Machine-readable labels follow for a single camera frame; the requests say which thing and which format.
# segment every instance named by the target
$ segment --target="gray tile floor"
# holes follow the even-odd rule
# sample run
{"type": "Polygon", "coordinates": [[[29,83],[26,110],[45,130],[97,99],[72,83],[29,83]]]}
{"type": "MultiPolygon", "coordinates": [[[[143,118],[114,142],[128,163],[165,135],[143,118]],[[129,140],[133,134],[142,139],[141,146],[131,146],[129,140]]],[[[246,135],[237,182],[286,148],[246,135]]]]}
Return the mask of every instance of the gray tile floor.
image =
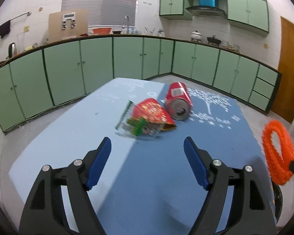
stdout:
{"type": "MultiPolygon", "coordinates": [[[[186,86],[190,88],[215,92],[204,86],[171,75],[157,78],[153,81],[166,84],[181,81],[184,82],[186,86]]],[[[8,175],[9,170],[14,161],[25,149],[25,147],[27,147],[27,145],[38,134],[40,134],[40,132],[42,132],[49,124],[51,124],[54,120],[56,120],[59,116],[66,112],[72,105],[74,104],[62,107],[36,120],[30,121],[24,126],[20,126],[16,130],[10,132],[4,138],[0,170],[1,194],[4,205],[4,211],[17,228],[19,227],[24,203],[19,197],[12,182],[10,181],[8,175]]],[[[240,106],[241,111],[260,146],[262,130],[265,124],[267,124],[267,122],[271,119],[277,119],[287,129],[290,128],[290,124],[287,121],[285,121],[273,112],[270,112],[268,116],[265,116],[242,103],[238,102],[238,105],[240,106]]],[[[294,143],[294,131],[292,131],[291,136],[294,143]]],[[[276,146],[277,149],[279,149],[279,140],[275,135],[273,136],[273,144],[276,146]]],[[[294,176],[291,178],[289,182],[286,183],[286,185],[281,186],[281,190],[283,194],[283,209],[281,218],[278,222],[278,226],[285,225],[294,212],[294,176]]]]}

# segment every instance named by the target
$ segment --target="barcode label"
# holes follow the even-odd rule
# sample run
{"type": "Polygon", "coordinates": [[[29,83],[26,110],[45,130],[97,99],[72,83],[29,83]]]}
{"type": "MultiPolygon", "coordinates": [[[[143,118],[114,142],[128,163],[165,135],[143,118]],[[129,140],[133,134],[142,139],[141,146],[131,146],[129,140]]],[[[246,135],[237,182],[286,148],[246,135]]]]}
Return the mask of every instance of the barcode label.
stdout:
{"type": "Polygon", "coordinates": [[[171,89],[172,97],[181,96],[183,94],[184,94],[184,88],[183,87],[171,89]]]}

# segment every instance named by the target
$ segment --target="crushed can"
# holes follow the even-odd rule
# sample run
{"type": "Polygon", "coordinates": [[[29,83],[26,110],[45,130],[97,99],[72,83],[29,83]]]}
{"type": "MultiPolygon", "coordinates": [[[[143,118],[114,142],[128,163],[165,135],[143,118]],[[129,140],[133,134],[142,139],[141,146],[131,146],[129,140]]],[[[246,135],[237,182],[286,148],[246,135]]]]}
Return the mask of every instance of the crushed can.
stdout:
{"type": "Polygon", "coordinates": [[[193,103],[187,93],[186,85],[182,82],[174,82],[170,85],[165,97],[165,108],[170,116],[176,120],[188,118],[193,103]]]}

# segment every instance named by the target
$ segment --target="range hood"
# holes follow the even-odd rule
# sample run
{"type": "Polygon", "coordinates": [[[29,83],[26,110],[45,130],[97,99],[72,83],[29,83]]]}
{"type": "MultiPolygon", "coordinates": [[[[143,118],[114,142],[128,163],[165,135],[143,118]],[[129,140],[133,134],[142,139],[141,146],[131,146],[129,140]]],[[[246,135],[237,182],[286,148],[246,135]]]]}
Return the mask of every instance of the range hood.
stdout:
{"type": "Polygon", "coordinates": [[[219,16],[227,18],[226,13],[219,8],[211,7],[211,6],[192,6],[186,8],[195,16],[219,16]]]}

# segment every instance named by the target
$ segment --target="tree pattern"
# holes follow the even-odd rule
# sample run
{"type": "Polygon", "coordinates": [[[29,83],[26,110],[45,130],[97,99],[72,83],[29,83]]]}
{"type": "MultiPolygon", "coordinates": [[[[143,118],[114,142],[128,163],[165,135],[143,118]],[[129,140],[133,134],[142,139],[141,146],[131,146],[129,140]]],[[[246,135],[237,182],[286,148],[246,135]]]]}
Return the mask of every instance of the tree pattern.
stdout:
{"type": "Polygon", "coordinates": [[[210,115],[211,115],[211,110],[210,110],[211,103],[220,105],[221,107],[225,109],[226,112],[229,111],[227,106],[231,106],[231,104],[229,104],[229,99],[214,93],[209,93],[202,90],[191,89],[191,88],[187,88],[187,92],[190,96],[195,96],[195,97],[198,97],[199,99],[202,99],[206,103],[208,113],[210,115]]]}

